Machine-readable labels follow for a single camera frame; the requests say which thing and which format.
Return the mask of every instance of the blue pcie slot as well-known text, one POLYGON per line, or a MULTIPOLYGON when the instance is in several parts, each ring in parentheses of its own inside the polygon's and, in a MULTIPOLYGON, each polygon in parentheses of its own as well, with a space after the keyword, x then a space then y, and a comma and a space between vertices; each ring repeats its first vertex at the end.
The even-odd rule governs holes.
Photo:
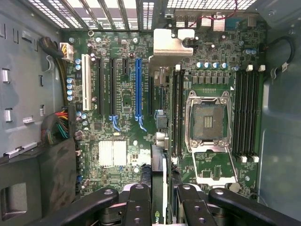
POLYGON ((136 66, 136 112, 135 120, 139 123, 141 129, 146 132, 146 128, 143 127, 142 122, 142 59, 137 58, 135 62, 136 66))

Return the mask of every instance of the pci slot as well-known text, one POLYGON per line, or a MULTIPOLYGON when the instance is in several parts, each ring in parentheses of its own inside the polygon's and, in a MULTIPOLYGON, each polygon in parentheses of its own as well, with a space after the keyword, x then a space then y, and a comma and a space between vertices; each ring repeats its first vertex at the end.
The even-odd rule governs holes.
POLYGON ((137 58, 135 62, 136 77, 135 77, 135 120, 139 123, 141 129, 146 132, 142 122, 142 59, 137 58))
POLYGON ((122 59, 122 74, 123 75, 129 74, 128 59, 122 59))
POLYGON ((110 67, 110 116, 109 120, 113 122, 113 127, 117 131, 120 131, 120 128, 117 126, 117 112, 116 112, 116 60, 109 60, 110 67))
POLYGON ((153 77, 149 77, 149 100, 148 100, 148 112, 149 115, 153 115, 154 114, 154 78, 153 77))
POLYGON ((99 93, 98 93, 98 112, 100 115, 104 115, 104 73, 103 73, 103 61, 100 58, 96 59, 97 65, 97 77, 99 80, 99 93))
POLYGON ((81 55, 83 111, 92 110, 90 55, 81 55))

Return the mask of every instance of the pcie slot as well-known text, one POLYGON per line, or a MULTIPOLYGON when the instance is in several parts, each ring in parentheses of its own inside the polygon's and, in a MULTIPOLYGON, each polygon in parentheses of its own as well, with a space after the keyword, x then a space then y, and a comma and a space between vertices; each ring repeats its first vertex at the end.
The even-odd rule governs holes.
POLYGON ((112 121, 114 129, 120 131, 120 128, 117 126, 117 112, 116 112, 116 60, 109 60, 110 67, 110 116, 109 120, 112 121))
POLYGON ((148 113, 154 114, 154 78, 149 77, 149 99, 148 99, 148 113))
POLYGON ((137 58, 135 62, 136 77, 135 77, 135 120, 139 123, 141 129, 146 132, 142 122, 142 59, 137 58))
POLYGON ((122 74, 123 75, 128 75, 129 70, 128 70, 128 59, 122 59, 122 74))
POLYGON ((98 93, 98 112, 100 115, 104 115, 104 73, 103 73, 103 61, 100 58, 96 59, 97 65, 97 77, 99 81, 99 93, 98 93))

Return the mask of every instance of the motherboard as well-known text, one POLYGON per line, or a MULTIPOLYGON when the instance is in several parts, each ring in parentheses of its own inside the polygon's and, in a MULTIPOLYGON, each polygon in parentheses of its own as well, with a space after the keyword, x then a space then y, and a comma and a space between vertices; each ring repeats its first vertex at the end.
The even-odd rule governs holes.
POLYGON ((139 183, 142 167, 151 164, 158 128, 169 135, 166 155, 182 182, 207 192, 212 185, 197 178, 235 178, 233 191, 247 196, 255 189, 258 163, 251 160, 259 148, 265 23, 196 31, 194 40, 183 42, 194 49, 193 56, 164 81, 149 74, 151 33, 69 32, 70 40, 74 62, 68 64, 68 100, 77 111, 82 196, 102 187, 121 192, 139 183), (202 100, 193 108, 187 102, 191 94, 202 100), (160 119, 159 125, 162 114, 168 121, 160 119), (247 130, 253 132, 241 137, 247 130), (229 150, 224 153, 194 152, 187 145, 187 139, 223 138, 229 150))

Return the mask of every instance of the black cable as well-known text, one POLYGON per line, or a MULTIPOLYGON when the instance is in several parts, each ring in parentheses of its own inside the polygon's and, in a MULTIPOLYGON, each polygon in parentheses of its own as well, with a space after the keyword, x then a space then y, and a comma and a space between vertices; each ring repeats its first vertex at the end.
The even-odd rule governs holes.
MULTIPOLYGON (((287 65, 291 63, 291 61, 293 60, 293 58, 295 57, 295 52, 296 52, 296 47, 294 44, 294 41, 291 37, 288 36, 282 36, 280 38, 275 39, 274 41, 272 41, 265 49, 270 48, 271 46, 274 46, 275 44, 279 43, 280 41, 285 40, 288 42, 288 44, 290 45, 291 48, 291 54, 288 58, 288 60, 285 62, 287 65)), ((276 78, 283 70, 282 65, 280 65, 277 68, 273 68, 271 70, 271 77, 272 78, 276 78)))

